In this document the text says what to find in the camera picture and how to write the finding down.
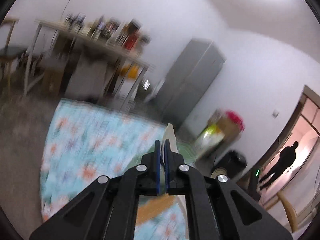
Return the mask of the white shell-shaped ladle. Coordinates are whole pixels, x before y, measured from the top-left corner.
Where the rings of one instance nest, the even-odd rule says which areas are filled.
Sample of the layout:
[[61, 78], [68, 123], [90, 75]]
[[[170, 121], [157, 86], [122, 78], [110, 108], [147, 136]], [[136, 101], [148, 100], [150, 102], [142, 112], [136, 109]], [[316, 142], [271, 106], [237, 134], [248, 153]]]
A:
[[170, 193], [170, 184], [175, 179], [176, 166], [173, 158], [174, 153], [178, 153], [177, 140], [173, 125], [168, 124], [164, 131], [161, 146], [166, 193]]

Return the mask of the black trash bin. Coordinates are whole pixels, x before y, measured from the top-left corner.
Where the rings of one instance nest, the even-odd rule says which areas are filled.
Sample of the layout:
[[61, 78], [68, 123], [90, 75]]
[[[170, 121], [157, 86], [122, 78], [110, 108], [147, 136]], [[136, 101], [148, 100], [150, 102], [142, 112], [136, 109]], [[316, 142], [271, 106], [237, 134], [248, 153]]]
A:
[[223, 171], [229, 178], [235, 178], [247, 167], [244, 155], [235, 150], [228, 151], [212, 168], [215, 171]]

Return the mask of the green plastic utensil holder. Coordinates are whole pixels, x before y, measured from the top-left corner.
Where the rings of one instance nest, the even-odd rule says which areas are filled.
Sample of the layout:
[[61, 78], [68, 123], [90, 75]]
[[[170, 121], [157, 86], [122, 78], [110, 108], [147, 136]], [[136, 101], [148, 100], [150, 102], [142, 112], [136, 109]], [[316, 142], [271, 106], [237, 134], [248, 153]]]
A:
[[181, 154], [183, 156], [184, 159], [184, 163], [195, 167], [195, 163], [197, 160], [197, 154], [194, 150], [194, 148], [186, 142], [177, 142], [177, 150], [178, 153]]

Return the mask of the floral blue tablecloth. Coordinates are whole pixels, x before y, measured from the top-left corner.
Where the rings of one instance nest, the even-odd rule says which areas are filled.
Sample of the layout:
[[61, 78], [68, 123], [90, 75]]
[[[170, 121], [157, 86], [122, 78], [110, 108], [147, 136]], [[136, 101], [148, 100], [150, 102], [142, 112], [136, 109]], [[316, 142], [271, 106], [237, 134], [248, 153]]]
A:
[[[41, 215], [46, 222], [101, 175], [115, 178], [138, 165], [163, 141], [165, 126], [89, 103], [61, 99], [50, 123], [40, 171]], [[188, 239], [181, 202], [139, 198], [134, 239]]]

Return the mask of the yellow green rice bag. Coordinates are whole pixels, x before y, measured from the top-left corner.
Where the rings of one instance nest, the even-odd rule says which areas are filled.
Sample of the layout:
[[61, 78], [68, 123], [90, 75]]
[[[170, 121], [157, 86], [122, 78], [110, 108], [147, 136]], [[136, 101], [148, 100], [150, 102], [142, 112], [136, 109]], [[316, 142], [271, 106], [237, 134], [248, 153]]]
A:
[[199, 158], [206, 152], [217, 146], [225, 137], [225, 134], [216, 124], [205, 128], [194, 142], [196, 156]]

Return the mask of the cardboard box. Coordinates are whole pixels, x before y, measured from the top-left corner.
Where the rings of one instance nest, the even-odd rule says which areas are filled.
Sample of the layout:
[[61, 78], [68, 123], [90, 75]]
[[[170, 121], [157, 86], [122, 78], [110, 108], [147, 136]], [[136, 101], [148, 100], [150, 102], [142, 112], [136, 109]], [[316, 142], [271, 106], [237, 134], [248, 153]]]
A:
[[208, 119], [207, 126], [216, 124], [219, 129], [221, 129], [225, 134], [223, 141], [233, 142], [234, 140], [238, 139], [242, 132], [236, 124], [234, 124], [229, 118], [227, 118], [227, 116], [225, 115], [225, 111], [226, 110], [219, 108], [216, 109]]

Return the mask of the person in doorway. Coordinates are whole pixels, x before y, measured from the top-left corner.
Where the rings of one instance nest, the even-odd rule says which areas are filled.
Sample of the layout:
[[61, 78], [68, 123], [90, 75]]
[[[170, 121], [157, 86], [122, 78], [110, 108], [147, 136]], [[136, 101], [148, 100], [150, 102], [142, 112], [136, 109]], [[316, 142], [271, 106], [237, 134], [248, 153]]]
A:
[[285, 147], [279, 154], [279, 159], [274, 166], [265, 174], [260, 180], [259, 184], [272, 176], [264, 185], [259, 187], [259, 190], [269, 187], [275, 180], [277, 180], [285, 170], [290, 167], [296, 159], [296, 149], [299, 143], [295, 141], [292, 146]]

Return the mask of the pink plastic bag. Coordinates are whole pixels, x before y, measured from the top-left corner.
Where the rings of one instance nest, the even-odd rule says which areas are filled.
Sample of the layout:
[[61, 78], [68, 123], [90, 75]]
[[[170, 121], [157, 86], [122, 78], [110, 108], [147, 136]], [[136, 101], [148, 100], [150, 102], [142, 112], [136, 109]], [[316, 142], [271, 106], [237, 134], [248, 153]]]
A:
[[225, 115], [229, 118], [234, 124], [238, 126], [241, 132], [245, 130], [245, 124], [242, 117], [235, 111], [226, 110]]

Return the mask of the grey refrigerator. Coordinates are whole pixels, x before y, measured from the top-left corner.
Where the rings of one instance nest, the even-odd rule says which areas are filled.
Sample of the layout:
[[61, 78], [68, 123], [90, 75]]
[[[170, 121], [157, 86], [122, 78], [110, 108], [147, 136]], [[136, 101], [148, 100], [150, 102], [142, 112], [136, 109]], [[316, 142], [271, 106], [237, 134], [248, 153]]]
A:
[[225, 58], [214, 42], [193, 38], [155, 97], [161, 122], [180, 128], [221, 71]]

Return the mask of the yellow plastic bag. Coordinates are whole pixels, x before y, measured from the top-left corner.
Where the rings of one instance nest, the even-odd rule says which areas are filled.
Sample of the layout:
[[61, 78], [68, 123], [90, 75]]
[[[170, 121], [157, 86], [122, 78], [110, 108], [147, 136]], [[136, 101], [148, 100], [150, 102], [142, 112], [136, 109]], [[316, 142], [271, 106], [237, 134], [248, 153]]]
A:
[[120, 74], [122, 76], [125, 76], [127, 79], [135, 80], [138, 76], [138, 71], [139, 71], [139, 65], [132, 63], [132, 64], [128, 64], [127, 66], [123, 67], [121, 69]]

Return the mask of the red bottle on table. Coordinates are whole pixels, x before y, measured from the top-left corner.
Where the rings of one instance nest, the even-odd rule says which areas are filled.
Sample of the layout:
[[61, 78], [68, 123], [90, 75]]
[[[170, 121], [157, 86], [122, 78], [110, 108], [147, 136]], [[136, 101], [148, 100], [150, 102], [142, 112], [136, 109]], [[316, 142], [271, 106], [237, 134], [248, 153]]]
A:
[[138, 24], [134, 22], [130, 22], [127, 29], [128, 37], [124, 43], [124, 48], [126, 50], [131, 50], [135, 45], [138, 39], [138, 31], [139, 31]]

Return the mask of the wooden chair black seat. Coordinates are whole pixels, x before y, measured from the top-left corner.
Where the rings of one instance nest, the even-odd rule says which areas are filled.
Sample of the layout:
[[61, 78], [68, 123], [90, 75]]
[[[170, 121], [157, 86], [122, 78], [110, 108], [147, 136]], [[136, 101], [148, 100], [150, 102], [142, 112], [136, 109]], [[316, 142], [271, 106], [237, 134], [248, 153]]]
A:
[[15, 25], [19, 22], [18, 18], [6, 17], [1, 23], [1, 27], [9, 25], [10, 29], [7, 35], [5, 46], [1, 48], [1, 66], [4, 66], [4, 70], [7, 71], [7, 88], [8, 95], [11, 91], [11, 67], [12, 63], [16, 60], [21, 59], [25, 56], [27, 52], [27, 47], [25, 46], [10, 46], [10, 39]]

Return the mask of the wall socket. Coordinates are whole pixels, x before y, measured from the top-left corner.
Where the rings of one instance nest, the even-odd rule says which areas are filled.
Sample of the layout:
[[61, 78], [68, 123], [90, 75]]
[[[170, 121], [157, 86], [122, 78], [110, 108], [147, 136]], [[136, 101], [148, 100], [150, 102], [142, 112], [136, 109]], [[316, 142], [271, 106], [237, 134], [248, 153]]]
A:
[[278, 115], [279, 115], [279, 112], [276, 111], [276, 110], [274, 110], [273, 113], [272, 113], [272, 116], [273, 116], [274, 118], [276, 118]]

